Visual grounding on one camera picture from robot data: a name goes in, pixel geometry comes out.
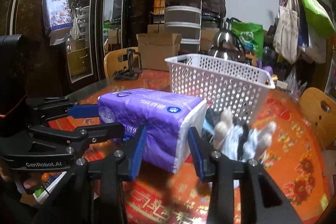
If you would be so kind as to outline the left hand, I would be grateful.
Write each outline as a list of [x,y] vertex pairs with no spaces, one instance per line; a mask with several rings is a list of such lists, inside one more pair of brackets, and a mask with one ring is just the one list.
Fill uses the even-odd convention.
[[12,172],[5,161],[1,158],[1,178],[5,182],[20,182],[23,188],[28,191],[35,191],[41,188],[42,174],[41,173],[24,173],[17,174]]

